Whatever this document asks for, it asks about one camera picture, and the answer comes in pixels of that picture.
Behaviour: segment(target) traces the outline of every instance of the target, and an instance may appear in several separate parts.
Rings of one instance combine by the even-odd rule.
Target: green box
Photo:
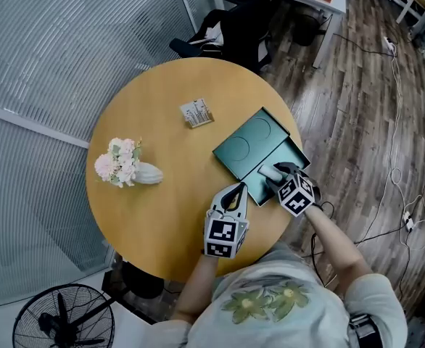
[[[293,162],[305,169],[310,164],[289,131],[264,107],[235,130],[213,154],[235,178],[246,183],[249,195],[258,206],[263,206],[273,196],[265,176],[257,172],[261,165],[272,167],[277,162]]]

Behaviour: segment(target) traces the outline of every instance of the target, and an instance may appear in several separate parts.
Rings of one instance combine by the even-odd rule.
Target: gray cloth
[[[386,277],[358,278],[343,302],[302,258],[277,244],[254,265],[221,278],[194,325],[154,324],[144,347],[349,347],[350,316],[361,313],[376,323],[384,348],[405,346],[405,316]]]

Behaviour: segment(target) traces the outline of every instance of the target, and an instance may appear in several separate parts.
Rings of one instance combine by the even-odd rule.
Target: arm
[[[200,257],[178,298],[171,320],[184,320],[193,324],[211,303],[218,261],[216,257]]]
[[[340,290],[345,295],[356,278],[372,273],[372,269],[353,242],[327,218],[322,210],[310,206],[305,214],[321,240],[323,249],[339,278]]]

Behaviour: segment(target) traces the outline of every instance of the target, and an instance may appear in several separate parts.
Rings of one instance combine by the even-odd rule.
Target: fan blade
[[[62,323],[67,325],[67,310],[65,306],[65,301],[62,298],[61,293],[58,293],[58,308],[59,308],[59,316],[61,317]]]
[[[89,339],[89,340],[77,340],[74,345],[92,345],[98,343],[104,343],[105,339]]]
[[[38,327],[47,336],[50,336],[50,331],[53,329],[53,316],[48,313],[42,313],[38,318]]]

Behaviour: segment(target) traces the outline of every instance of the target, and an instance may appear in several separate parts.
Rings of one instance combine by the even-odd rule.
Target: artificial flower
[[[120,167],[120,170],[116,173],[116,176],[120,182],[127,183],[132,179],[132,175],[134,173],[135,173],[135,166],[124,165]]]
[[[132,139],[124,139],[120,145],[120,154],[132,154],[135,149],[135,142]]]
[[[117,158],[117,162],[119,162],[120,166],[132,165],[135,162],[135,159],[132,158],[132,154],[121,154]]]
[[[95,161],[95,171],[103,181],[110,181],[119,164],[111,154],[102,154]]]
[[[111,139],[110,145],[108,147],[108,152],[115,154],[117,156],[119,155],[119,151],[122,146],[123,146],[123,140],[121,138],[113,138]]]

